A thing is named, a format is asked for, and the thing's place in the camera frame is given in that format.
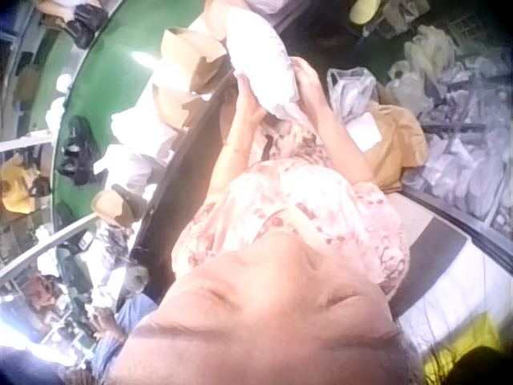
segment paper bag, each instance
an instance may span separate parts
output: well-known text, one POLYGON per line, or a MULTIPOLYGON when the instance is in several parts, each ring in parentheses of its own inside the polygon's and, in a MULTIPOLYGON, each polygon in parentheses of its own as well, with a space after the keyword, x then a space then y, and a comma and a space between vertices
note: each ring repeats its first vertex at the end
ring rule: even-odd
POLYGON ((204 86, 226 56, 226 50, 215 38, 185 28, 167 29, 160 50, 168 75, 181 80, 181 91, 190 92, 204 86))
POLYGON ((153 86, 153 98, 162 122, 183 130, 201 117, 207 101, 201 95, 153 86))
POLYGON ((402 169, 422 166, 427 161, 428 150, 424 132, 405 108, 377 106, 370 109, 382 141, 365 152, 374 171, 374 179, 384 193, 401 188, 402 169))

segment bracelet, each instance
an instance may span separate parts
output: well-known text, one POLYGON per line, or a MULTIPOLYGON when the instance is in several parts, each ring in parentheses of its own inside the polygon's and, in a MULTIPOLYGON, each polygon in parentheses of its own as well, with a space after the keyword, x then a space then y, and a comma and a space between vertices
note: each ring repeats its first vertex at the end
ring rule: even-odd
POLYGON ((238 155, 242 156, 251 156, 251 152, 240 150, 239 148, 232 146, 230 143, 228 143, 226 140, 223 140, 223 147, 230 148, 233 152, 235 152, 238 155))

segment forehead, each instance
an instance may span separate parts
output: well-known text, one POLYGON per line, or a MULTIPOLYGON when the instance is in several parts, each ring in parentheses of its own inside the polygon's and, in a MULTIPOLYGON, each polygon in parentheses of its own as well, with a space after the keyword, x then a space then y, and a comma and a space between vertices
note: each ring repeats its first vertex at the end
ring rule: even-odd
MULTIPOLYGON (((327 350, 297 342, 294 346, 278 342, 264 345, 230 334, 138 328, 124 347, 114 372, 137 384, 310 385, 376 377, 381 367, 376 349, 350 346, 327 350)), ((358 383, 367 383, 367 379, 358 383)))

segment pink floral dress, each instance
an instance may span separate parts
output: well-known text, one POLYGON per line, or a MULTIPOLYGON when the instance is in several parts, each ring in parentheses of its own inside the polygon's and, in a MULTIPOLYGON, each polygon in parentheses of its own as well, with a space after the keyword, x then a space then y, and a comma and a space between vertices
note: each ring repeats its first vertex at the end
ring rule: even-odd
MULTIPOLYGON (((376 185, 352 186, 325 167, 321 145, 312 144, 315 138, 299 141, 296 149, 306 151, 254 164, 222 196, 205 203, 173 249, 177 278, 219 253, 248 247, 269 231, 298 234, 294 221, 280 215, 293 208, 304 214, 333 257, 365 274, 388 299, 394 295, 410 261, 395 209, 376 185)), ((273 152, 270 157, 278 158, 273 152)))

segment yellow shirt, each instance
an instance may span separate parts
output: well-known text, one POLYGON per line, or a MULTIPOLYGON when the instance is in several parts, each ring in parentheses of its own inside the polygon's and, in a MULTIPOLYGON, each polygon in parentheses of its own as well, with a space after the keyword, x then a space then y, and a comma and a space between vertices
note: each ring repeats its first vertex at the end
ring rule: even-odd
POLYGON ((34 199, 29 197, 25 183, 28 174, 22 163, 22 156, 16 154, 2 166, 2 180, 10 186, 9 192, 2 197, 2 203, 12 213, 28 214, 34 211, 34 199))

